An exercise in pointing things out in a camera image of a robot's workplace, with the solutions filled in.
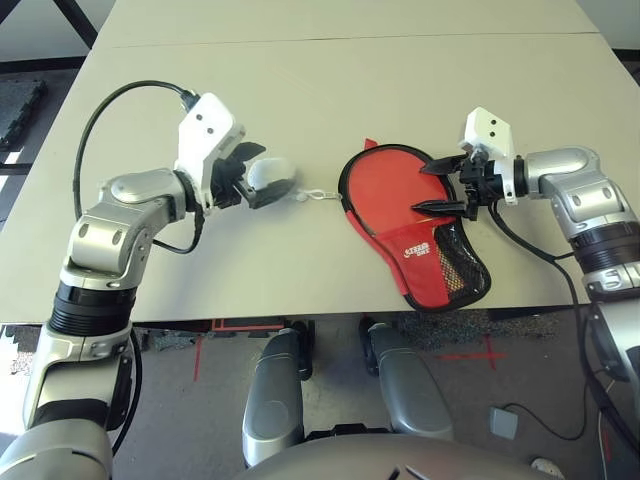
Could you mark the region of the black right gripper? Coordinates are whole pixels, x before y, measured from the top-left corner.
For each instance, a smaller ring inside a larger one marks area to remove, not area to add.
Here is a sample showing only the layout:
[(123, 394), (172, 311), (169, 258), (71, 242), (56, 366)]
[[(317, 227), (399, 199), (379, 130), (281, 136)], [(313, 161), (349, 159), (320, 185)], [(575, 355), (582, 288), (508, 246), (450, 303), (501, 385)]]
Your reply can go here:
[(462, 201), (427, 200), (411, 206), (411, 210), (430, 218), (459, 217), (475, 221), (479, 208), (489, 207), (503, 198), (502, 176), (494, 171), (495, 161), (487, 152), (473, 152), (429, 160), (421, 172), (445, 176), (459, 171), (467, 205)]

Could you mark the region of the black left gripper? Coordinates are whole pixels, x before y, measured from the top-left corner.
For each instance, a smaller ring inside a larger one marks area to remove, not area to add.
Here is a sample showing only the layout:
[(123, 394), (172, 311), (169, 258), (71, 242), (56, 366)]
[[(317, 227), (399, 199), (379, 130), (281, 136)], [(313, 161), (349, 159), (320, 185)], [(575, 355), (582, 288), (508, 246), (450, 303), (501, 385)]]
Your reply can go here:
[(268, 183), (264, 187), (251, 187), (247, 181), (241, 180), (246, 171), (245, 162), (259, 156), (266, 147), (255, 142), (242, 142), (225, 159), (217, 159), (212, 168), (213, 205), (225, 209), (241, 202), (241, 195), (250, 209), (260, 209), (279, 201), (290, 193), (294, 187), (293, 180), (281, 179)]

